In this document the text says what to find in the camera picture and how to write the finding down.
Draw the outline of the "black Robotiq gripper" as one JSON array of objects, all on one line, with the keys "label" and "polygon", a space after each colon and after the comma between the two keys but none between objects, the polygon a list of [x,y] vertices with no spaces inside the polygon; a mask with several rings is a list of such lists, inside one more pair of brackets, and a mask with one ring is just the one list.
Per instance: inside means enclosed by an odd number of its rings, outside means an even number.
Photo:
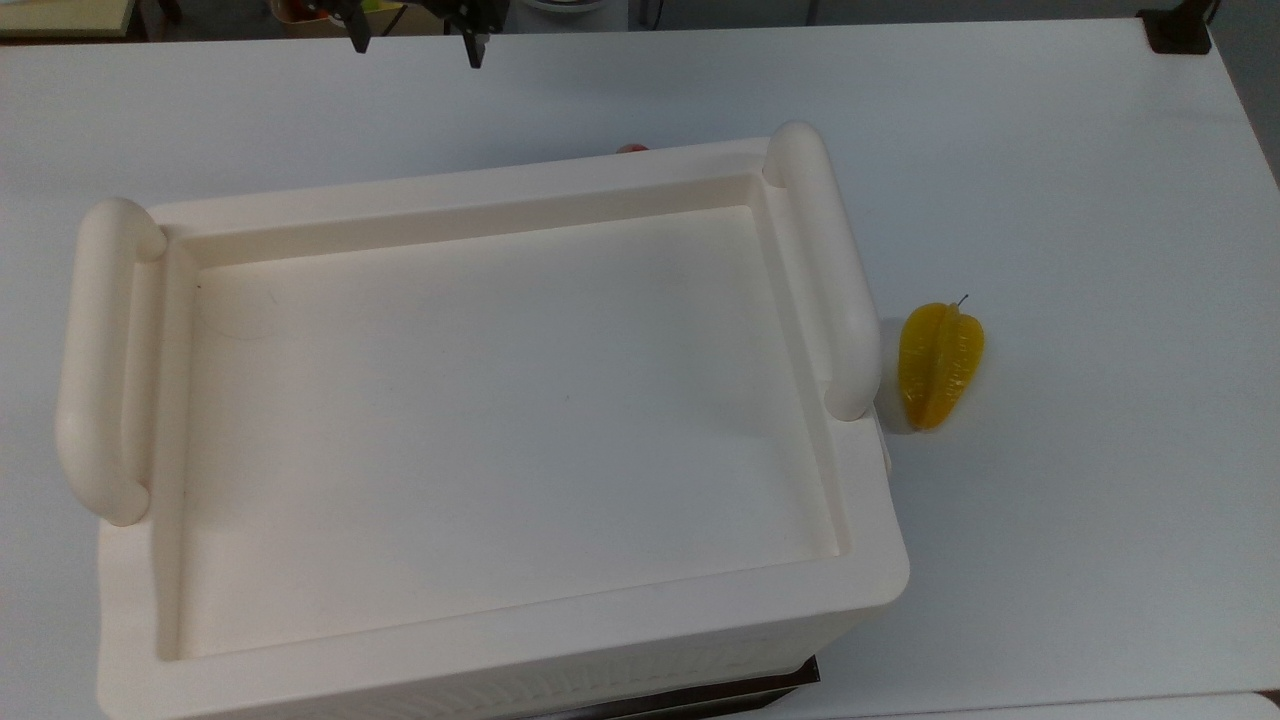
[{"label": "black Robotiq gripper", "polygon": [[[440,0],[408,1],[424,6],[442,20],[454,23],[463,38],[468,64],[474,69],[483,67],[485,45],[494,31],[493,23],[504,23],[509,1],[493,0]],[[340,1],[340,23],[344,26],[353,49],[365,54],[371,40],[371,29],[362,1]]]}]

